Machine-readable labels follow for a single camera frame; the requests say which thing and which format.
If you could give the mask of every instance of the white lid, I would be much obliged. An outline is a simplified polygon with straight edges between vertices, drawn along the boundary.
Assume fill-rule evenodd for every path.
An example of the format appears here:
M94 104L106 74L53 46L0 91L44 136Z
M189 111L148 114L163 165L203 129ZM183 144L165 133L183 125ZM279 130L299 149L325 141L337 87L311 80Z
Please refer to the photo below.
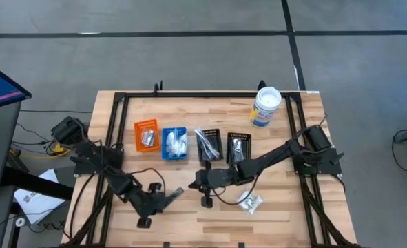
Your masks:
M257 104L264 110L275 110L281 103L281 94L274 87L264 87L257 94Z

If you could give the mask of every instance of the white container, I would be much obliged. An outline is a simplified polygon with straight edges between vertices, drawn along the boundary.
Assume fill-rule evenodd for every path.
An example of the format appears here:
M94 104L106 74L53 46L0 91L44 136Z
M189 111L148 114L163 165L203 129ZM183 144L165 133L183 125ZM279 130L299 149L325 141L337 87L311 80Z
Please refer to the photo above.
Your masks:
M256 127L266 127L281 103L281 94L274 87L262 88L255 98L249 119Z

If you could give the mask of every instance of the butcher block tabletop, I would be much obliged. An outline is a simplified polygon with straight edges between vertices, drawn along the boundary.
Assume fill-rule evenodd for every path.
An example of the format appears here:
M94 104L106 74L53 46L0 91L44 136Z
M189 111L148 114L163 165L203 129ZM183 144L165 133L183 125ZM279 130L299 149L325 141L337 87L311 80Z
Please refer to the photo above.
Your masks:
M88 131L89 139L93 141L105 140L114 93L98 92ZM300 95L307 126L319 124L324 118L320 94L300 92ZM269 167L259 177L253 194L261 196L264 202L252 215L238 205L223 204L215 197L213 208L204 208L200 205L202 194L187 187L194 181L196 171L202 169L194 134L196 127L203 130L220 129L225 158L228 132L252 135L252 158L275 149L291 138L285 100L282 99L273 120L265 128L256 128L249 121L254 101L254 98L131 98L123 135L125 158L122 170L134 172L147 168L157 169L165 179L167 194L178 187L182 187L185 192L162 214L150 217L152 225L149 229L137 228L139 216L131 204L124 204L114 196L106 247L162 247L164 242L169 242L171 247L238 247L239 242L244 243L245 247L310 247L300 180L293 171L291 159ZM296 104L293 102L292 106L299 130ZM112 143L116 140L121 108L120 105ZM164 127L187 128L187 159L164 161L160 150L147 153L136 151L134 123L153 118L158 121L160 133ZM327 121L323 122L322 128L330 138ZM228 168L225 159L213 161L212 165L213 168ZM143 184L144 190L147 190L152 182L161 182L153 171L135 176ZM67 232L74 202L88 177L79 176L76 180L65 225ZM346 239L356 242L342 185L329 175L318 175L318 180L326 214ZM81 228L91 213L97 181L98 176L93 177L81 196L74 214L74 233ZM221 197L235 202L251 184L226 187L226 192ZM321 243L319 219L314 211L313 213L317 239ZM94 242L99 241L102 220L101 214L96 223ZM67 242L67 239L64 237L62 242Z

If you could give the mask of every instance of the clear plastic packaging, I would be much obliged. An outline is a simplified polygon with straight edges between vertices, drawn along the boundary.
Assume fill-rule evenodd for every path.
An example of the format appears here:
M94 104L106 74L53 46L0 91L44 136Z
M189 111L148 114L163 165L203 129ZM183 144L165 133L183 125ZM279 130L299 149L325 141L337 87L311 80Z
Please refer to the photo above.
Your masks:
M142 131L142 144L145 147L153 147L156 132L153 129L144 129Z
M233 138L231 142L233 161L235 163L244 160L242 149L242 140L240 138Z
M167 136L167 153L170 156L181 156L187 153L187 134L178 135L177 128Z
M244 197L247 196L247 194L249 193L249 189L247 191L245 191L239 198L238 200L243 200ZM245 210L246 212L248 212L249 214L253 214L255 213L257 207L263 203L263 199L261 198L261 196L256 196L255 194L251 193L246 200L244 200L243 202L240 203L241 208L243 208L243 210Z
M214 149L214 147L212 147L211 143L208 141L208 138L202 132L202 130L200 128L196 128L194 129L194 132L196 133L198 142L200 143L202 151L207 155L207 158L209 160L219 158L220 153L216 149Z

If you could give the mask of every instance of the yellow cable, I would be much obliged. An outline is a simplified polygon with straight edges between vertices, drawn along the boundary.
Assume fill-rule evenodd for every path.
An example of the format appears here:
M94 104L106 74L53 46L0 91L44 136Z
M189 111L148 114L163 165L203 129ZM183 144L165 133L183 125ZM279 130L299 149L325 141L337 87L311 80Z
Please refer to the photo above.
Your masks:
M35 158L35 159L54 159L54 158L59 158L62 157L66 154L68 154L69 152L71 152L71 150L67 150L61 154L55 155L55 156L33 156L33 155L29 155L29 154L21 154L22 156L26 157L26 158Z

